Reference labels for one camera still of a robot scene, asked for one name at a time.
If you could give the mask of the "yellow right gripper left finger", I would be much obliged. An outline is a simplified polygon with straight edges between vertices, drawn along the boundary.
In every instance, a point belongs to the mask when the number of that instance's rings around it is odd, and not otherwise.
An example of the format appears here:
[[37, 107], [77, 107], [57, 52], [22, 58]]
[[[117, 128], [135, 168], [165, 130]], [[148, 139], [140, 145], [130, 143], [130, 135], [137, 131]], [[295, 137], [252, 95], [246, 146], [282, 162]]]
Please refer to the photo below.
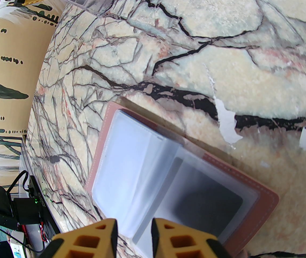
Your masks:
[[55, 235], [40, 258], [116, 258], [118, 223], [104, 219]]

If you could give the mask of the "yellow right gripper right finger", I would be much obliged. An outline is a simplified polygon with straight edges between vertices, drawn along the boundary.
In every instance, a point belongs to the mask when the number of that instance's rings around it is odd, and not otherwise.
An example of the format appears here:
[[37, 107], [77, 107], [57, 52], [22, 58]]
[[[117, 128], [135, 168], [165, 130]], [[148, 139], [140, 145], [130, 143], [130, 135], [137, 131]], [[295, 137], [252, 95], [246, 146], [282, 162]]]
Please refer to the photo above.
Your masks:
[[154, 258], [230, 258], [217, 237], [185, 225], [152, 219]]

